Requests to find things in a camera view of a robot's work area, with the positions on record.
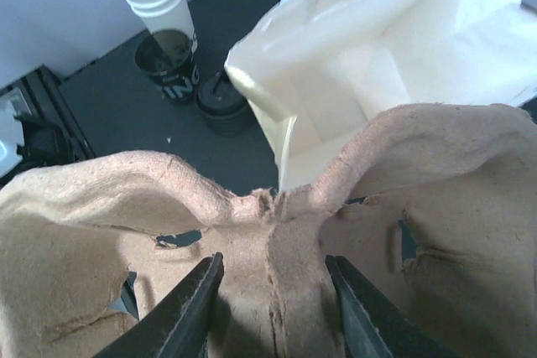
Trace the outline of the beige paper bag with handles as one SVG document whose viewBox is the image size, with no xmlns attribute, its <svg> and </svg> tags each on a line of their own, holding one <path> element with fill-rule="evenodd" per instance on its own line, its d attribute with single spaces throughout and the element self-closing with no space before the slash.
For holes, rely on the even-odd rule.
<svg viewBox="0 0 537 358">
<path fill-rule="evenodd" d="M 230 49 L 225 69 L 291 190 L 395 106 L 534 98 L 536 16 L 522 0 L 288 0 Z"/>
</svg>

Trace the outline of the brown cardboard cup carrier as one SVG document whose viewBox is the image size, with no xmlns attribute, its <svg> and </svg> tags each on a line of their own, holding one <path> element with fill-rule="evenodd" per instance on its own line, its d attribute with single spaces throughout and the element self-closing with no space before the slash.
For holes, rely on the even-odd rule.
<svg viewBox="0 0 537 358">
<path fill-rule="evenodd" d="M 89 357 L 204 257 L 225 273 L 212 357 L 340 357 L 329 253 L 461 357 L 536 354 L 536 126 L 505 105 L 380 113 L 313 184 L 238 196 L 130 151 L 31 169 L 1 191 L 1 354 Z"/>
</svg>

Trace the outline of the stack of black cup lids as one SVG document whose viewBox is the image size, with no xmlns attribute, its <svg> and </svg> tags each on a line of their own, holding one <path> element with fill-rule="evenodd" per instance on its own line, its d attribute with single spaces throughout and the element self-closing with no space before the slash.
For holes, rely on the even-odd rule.
<svg viewBox="0 0 537 358">
<path fill-rule="evenodd" d="M 247 99 L 223 70 L 200 86 L 196 105 L 207 127 L 219 136 L 237 136 L 254 124 L 255 117 Z"/>
</svg>

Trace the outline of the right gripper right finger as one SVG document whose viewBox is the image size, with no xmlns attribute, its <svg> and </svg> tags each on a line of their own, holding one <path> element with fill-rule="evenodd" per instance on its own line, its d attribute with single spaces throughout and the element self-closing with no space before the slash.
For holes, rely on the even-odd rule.
<svg viewBox="0 0 537 358">
<path fill-rule="evenodd" d="M 341 310 L 347 357 L 456 357 L 407 319 L 345 257 L 328 255 L 326 266 Z"/>
</svg>

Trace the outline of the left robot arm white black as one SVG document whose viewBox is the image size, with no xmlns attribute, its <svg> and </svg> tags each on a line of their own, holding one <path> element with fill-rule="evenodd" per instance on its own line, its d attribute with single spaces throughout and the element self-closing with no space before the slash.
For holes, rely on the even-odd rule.
<svg viewBox="0 0 537 358">
<path fill-rule="evenodd" d="M 94 157 L 49 68 L 1 89 L 1 185 L 30 169 Z"/>
</svg>

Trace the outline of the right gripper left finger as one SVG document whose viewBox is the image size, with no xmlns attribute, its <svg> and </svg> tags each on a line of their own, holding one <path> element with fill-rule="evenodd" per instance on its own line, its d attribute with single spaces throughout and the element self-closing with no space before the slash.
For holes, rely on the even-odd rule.
<svg viewBox="0 0 537 358">
<path fill-rule="evenodd" d="M 207 357 L 211 311 L 223 275 L 220 252 L 203 258 L 153 310 L 96 357 Z"/>
</svg>

